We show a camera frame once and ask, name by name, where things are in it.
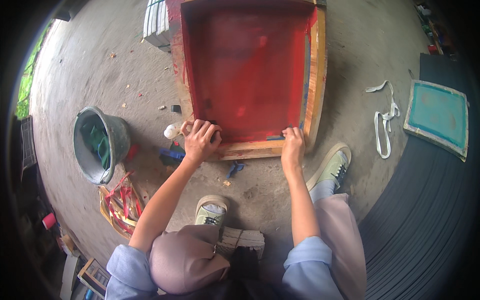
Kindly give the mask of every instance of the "sneaker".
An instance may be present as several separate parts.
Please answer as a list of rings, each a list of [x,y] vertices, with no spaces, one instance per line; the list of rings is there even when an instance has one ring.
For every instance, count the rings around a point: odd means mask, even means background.
[[[210,224],[222,227],[229,204],[228,199],[220,195],[207,195],[203,197],[197,204],[195,225]],[[206,209],[205,207],[209,205],[216,205],[217,207],[210,206],[215,209]],[[224,213],[213,212],[214,210],[223,211],[222,208],[225,211]]]
[[[345,155],[346,160],[338,153],[339,151]],[[338,189],[351,160],[352,152],[350,148],[345,143],[336,144],[328,151],[327,155],[325,155],[325,158],[312,178],[307,181],[307,189],[311,191],[317,183],[328,179],[333,180],[336,186],[335,189]]]

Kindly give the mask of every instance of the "black rubber mat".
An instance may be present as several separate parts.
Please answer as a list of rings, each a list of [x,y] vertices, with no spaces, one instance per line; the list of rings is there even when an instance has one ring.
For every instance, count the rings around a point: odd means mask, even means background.
[[[480,131],[473,81],[460,63],[424,54],[420,80],[467,95],[467,160],[408,138],[390,182],[359,225],[367,263],[366,299],[437,298],[458,268],[476,224]]]

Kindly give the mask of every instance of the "light blue sleeve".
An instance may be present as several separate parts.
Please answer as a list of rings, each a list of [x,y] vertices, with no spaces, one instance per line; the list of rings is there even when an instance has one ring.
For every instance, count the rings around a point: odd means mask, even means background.
[[[302,299],[343,300],[330,275],[332,250],[319,237],[309,237],[288,254],[283,284]]]
[[[158,290],[150,277],[150,265],[145,252],[137,248],[120,245],[113,251],[107,263],[111,274],[107,284],[105,300],[148,298]]]

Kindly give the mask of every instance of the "white plastic bottle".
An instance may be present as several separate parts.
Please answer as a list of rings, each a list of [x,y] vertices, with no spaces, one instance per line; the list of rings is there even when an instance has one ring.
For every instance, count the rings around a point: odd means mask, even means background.
[[[173,139],[177,135],[181,134],[180,128],[182,126],[183,122],[177,122],[173,123],[167,126],[163,134],[165,135],[166,138],[168,139]]]

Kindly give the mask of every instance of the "green plant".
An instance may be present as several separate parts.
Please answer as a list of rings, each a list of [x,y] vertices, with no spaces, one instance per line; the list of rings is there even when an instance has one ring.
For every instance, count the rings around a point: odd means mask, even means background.
[[[29,104],[30,104],[30,89],[32,88],[33,75],[34,75],[33,73],[35,70],[36,60],[38,58],[38,53],[42,48],[43,41],[47,35],[48,30],[50,29],[51,24],[52,24],[52,21],[50,21],[47,24],[42,34],[38,38],[38,41],[36,42],[32,50],[32,53],[30,53],[30,56],[28,57],[27,65],[25,66],[24,73],[20,80],[17,109],[15,111],[15,115],[19,119],[25,118],[26,116],[28,116],[28,110],[29,110]]]

